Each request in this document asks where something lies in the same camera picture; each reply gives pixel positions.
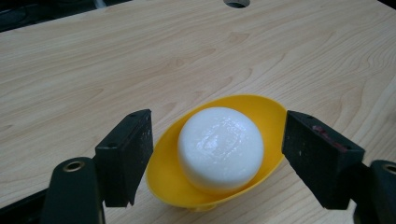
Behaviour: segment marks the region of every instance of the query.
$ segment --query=wood grain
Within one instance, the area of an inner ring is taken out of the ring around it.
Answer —
[[[255,93],[311,114],[396,161],[396,11],[374,0],[134,0],[0,34],[0,206],[45,188],[62,161],[93,156],[128,113],[154,140],[220,96]],[[352,223],[327,211],[287,161],[206,213],[166,205],[143,180],[108,223]]]

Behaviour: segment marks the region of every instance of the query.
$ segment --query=screw hole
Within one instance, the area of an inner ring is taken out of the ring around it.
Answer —
[[[64,166],[64,171],[65,172],[75,172],[79,169],[81,169],[84,166],[83,161],[72,161],[68,163],[66,166]]]
[[[390,172],[393,175],[396,175],[396,166],[390,165],[390,164],[385,164],[383,167],[386,171]]]
[[[244,8],[250,5],[250,0],[224,0],[225,5],[234,8]]]

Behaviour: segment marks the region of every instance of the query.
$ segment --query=wooden surface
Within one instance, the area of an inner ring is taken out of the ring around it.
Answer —
[[[154,141],[195,106],[237,93],[311,114],[396,161],[396,11],[375,0],[135,0],[0,34],[0,207],[150,108]],[[320,207],[283,161],[207,213],[162,203],[145,180],[108,223],[351,223]]]

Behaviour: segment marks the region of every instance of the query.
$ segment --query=white ball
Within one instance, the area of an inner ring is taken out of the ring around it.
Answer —
[[[193,115],[178,138],[181,168],[206,192],[226,193],[246,185],[260,169],[262,135],[244,114],[211,107]]]

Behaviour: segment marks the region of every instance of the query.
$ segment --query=yellow bowl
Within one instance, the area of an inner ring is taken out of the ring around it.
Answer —
[[[259,172],[237,192],[208,194],[195,188],[183,175],[177,158],[177,139],[184,123],[195,113],[209,107],[235,109],[250,118],[264,141],[264,158]],[[233,95],[200,105],[172,124],[157,142],[148,162],[147,183],[151,192],[165,203],[193,211],[205,211],[253,189],[282,162],[281,151],[286,108],[259,95]]]

